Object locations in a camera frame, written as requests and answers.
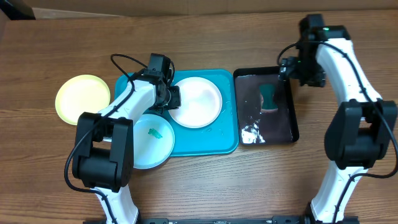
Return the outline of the green sponge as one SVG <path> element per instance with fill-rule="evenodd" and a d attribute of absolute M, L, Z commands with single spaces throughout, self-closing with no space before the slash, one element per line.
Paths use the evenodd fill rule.
<path fill-rule="evenodd" d="M 263 84 L 259 87 L 261 92 L 261 112 L 271 112 L 277 110 L 277 105 L 274 103 L 275 87 L 271 84 Z"/>

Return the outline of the yellow-green rimmed plate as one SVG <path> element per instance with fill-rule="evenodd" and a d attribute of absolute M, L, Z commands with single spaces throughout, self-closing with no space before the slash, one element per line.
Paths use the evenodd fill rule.
<path fill-rule="evenodd" d="M 83 112 L 97 113 L 109 105 L 108 85 L 94 75 L 79 75 L 69 79 L 55 98 L 58 116 L 66 123 L 77 125 Z"/>

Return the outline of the light blue plate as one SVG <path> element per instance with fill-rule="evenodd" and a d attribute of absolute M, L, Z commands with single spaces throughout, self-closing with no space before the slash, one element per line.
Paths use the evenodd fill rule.
<path fill-rule="evenodd" d="M 161 135 L 157 139 L 148 134 L 150 128 L 156 129 Z M 174 148 L 175 134 L 170 123 L 154 114 L 142 115 L 133 130 L 134 168 L 152 169 L 164 163 Z"/>

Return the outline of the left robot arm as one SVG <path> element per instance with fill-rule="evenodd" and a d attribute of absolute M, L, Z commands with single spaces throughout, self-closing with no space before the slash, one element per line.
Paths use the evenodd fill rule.
<path fill-rule="evenodd" d="M 139 209 L 128 183 L 134 158 L 150 160 L 149 168 L 165 162 L 175 133 L 164 118 L 149 114 L 180 106 L 180 92 L 171 82 L 174 71 L 144 68 L 127 78 L 127 87 L 107 108 L 84 112 L 78 119 L 75 146 L 64 178 L 78 192 L 95 194 L 106 223 L 137 223 Z"/>

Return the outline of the white plate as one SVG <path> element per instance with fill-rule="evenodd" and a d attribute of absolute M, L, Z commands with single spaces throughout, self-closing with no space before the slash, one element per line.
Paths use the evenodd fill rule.
<path fill-rule="evenodd" d="M 186 128 L 203 128 L 219 116 L 223 99 L 218 87 L 202 77 L 189 77 L 176 84 L 180 88 L 181 105 L 169 110 L 172 119 Z"/>

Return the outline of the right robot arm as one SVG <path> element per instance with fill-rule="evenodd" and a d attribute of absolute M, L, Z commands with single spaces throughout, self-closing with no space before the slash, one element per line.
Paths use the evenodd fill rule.
<path fill-rule="evenodd" d="M 394 126 L 397 105 L 385 101 L 373 88 L 343 26 L 307 26 L 293 44 L 298 56 L 277 59 L 281 80 L 323 87 L 329 79 L 338 101 L 324 138 L 330 162 L 320 190 L 309 203 L 306 223 L 348 223 L 345 207 L 362 177 L 387 179 L 397 173 L 370 174 L 390 144 L 397 147 Z"/>

